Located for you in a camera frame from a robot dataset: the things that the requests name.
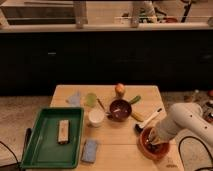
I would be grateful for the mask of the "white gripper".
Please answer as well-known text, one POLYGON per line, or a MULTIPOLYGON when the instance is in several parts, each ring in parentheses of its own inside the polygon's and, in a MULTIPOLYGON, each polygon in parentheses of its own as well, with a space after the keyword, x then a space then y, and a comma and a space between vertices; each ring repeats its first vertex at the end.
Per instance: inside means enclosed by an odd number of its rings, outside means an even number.
POLYGON ((167 143, 167 134, 162 129, 153 127, 148 135, 148 141, 152 145, 167 143))

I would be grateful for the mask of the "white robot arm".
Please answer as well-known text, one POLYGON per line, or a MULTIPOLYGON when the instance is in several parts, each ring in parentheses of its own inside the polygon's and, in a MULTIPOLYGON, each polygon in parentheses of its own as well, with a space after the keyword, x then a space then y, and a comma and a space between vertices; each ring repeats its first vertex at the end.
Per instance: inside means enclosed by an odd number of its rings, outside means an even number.
POLYGON ((188 129, 213 147, 213 125, 202 118, 203 110, 197 103, 175 103, 167 116, 150 131, 148 140, 152 145, 167 143, 180 131, 188 129))

